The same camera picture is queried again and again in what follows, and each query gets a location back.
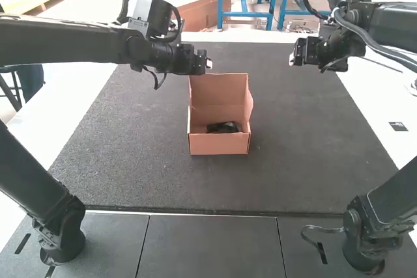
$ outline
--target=black mat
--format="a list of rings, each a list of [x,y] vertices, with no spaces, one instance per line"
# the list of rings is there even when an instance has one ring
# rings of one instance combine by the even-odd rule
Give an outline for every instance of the black mat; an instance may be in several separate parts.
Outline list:
[[[280,238],[287,278],[364,278],[369,277],[354,270],[343,256],[341,245],[344,234],[308,232],[308,236],[321,242],[328,264],[323,264],[319,252],[300,235],[304,225],[340,227],[340,219],[312,219],[279,217]],[[385,260],[385,269],[378,278],[417,277],[417,249],[408,234],[400,250],[392,251]]]
[[[335,73],[289,67],[292,44],[198,43],[215,72],[248,72],[247,156],[188,152],[187,77],[153,91],[120,66],[51,167],[87,205],[191,212],[341,213],[396,168]]]
[[[152,215],[137,278],[285,278],[273,217]]]
[[[134,278],[149,216],[87,213],[81,228],[86,244],[72,262],[50,269],[39,258],[37,234],[26,217],[0,253],[0,277],[7,278]],[[20,253],[22,239],[31,234]]]

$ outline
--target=dark gray table surface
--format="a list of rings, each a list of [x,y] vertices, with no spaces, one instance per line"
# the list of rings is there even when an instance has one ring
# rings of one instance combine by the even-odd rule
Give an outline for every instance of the dark gray table surface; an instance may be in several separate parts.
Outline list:
[[[190,156],[187,77],[119,66],[51,167],[91,208],[341,213],[396,167],[335,73],[290,67],[292,44],[195,43],[213,72],[247,72],[247,156]]]

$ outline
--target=camera on robot arm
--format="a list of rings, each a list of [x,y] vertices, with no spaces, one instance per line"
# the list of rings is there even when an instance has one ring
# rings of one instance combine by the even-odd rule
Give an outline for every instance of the camera on robot arm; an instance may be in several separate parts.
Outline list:
[[[317,65],[326,70],[346,72],[349,57],[363,57],[366,46],[413,72],[417,62],[393,46],[415,52],[417,17],[415,3],[376,3],[371,0],[327,0],[330,14],[315,10],[309,0],[306,9],[320,19],[319,36],[299,38],[290,55],[290,65]]]
[[[128,2],[123,0],[121,13],[115,23],[127,23],[129,29],[138,30],[147,41],[148,64],[155,71],[149,70],[143,63],[133,63],[130,67],[138,72],[144,70],[152,74],[155,90],[162,86],[168,73],[201,75],[206,68],[212,67],[205,50],[197,50],[194,55],[194,46],[181,42],[184,20],[176,7],[164,0],[137,0],[133,15],[128,17]],[[137,45],[138,49],[143,49],[143,43],[138,42]],[[163,74],[160,81],[157,73]]]

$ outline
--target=box flap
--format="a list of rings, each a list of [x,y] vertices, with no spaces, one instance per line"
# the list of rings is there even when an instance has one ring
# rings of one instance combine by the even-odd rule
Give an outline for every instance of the box flap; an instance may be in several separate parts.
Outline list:
[[[191,105],[243,105],[247,82],[247,73],[190,76]]]
[[[249,121],[253,110],[253,98],[249,90],[249,82],[246,81],[245,101],[244,101],[244,118]]]

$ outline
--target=floor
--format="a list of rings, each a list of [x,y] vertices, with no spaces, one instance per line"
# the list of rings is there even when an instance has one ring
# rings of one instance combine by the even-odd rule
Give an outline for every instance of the floor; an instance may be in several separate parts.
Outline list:
[[[42,12],[39,16],[49,18],[59,18],[65,20],[86,20],[86,21],[111,21],[119,13],[121,0],[64,0],[58,3],[52,3],[47,11]],[[178,6],[194,0],[167,0]],[[272,41],[272,42],[294,42],[298,35],[282,34],[279,32],[265,32],[254,31],[252,29],[243,30],[241,27],[233,27],[228,32],[211,33],[211,34],[189,34],[188,40],[195,40],[198,36],[200,40],[231,40],[231,41],[245,41],[248,36],[252,36],[253,40],[257,41]],[[27,149],[35,155],[39,162],[45,167],[49,168],[56,156],[58,155],[62,146],[66,143],[73,129],[85,113],[90,104],[93,102],[101,88],[106,83],[108,77],[114,71],[114,64],[91,64],[91,63],[76,63],[76,64],[47,64],[45,66],[45,81],[44,88],[31,100],[32,104],[27,105],[20,114],[14,116],[14,111],[8,102],[0,99],[0,117],[5,121],[10,121],[9,129],[13,134],[27,147]],[[373,77],[379,76],[381,69],[374,66],[366,68],[366,79],[369,82]],[[375,85],[365,85],[365,83],[353,82],[355,71],[348,72],[345,76],[340,76],[345,86],[350,84],[348,88],[350,94],[354,98],[356,104],[362,110],[363,107],[368,108],[372,105],[377,105],[375,109],[381,109],[387,118],[401,118],[408,119],[410,122],[415,121],[413,110],[407,109],[408,105],[414,105],[415,101],[412,98],[404,106],[397,105],[395,101],[389,102],[370,102],[367,98],[376,96],[385,97],[381,88]],[[395,87],[400,90],[400,93],[405,92],[401,84],[403,78],[397,74],[387,74],[383,72],[381,75],[389,79],[388,81],[399,83]],[[384,105],[389,105],[391,111],[384,109]],[[79,113],[74,118],[68,116],[72,114],[72,106],[77,106]],[[33,118],[33,112],[36,111],[37,118]],[[378,121],[371,115],[366,115],[368,122],[373,127],[375,133],[379,136],[384,147],[390,153],[395,164],[402,167],[404,163],[409,160],[414,154],[414,149],[409,148],[415,141],[410,141],[408,137],[389,137],[386,135],[386,129],[379,126]],[[45,142],[44,134],[37,132],[38,126],[48,129],[53,133],[48,136],[48,141]],[[10,216],[16,212],[16,204],[5,200],[3,195],[0,196],[0,214]],[[1,224],[0,231],[5,234],[0,238],[0,249],[3,248],[7,242],[8,235],[14,232],[14,229],[23,218],[23,212],[15,221],[11,221],[8,225]]]

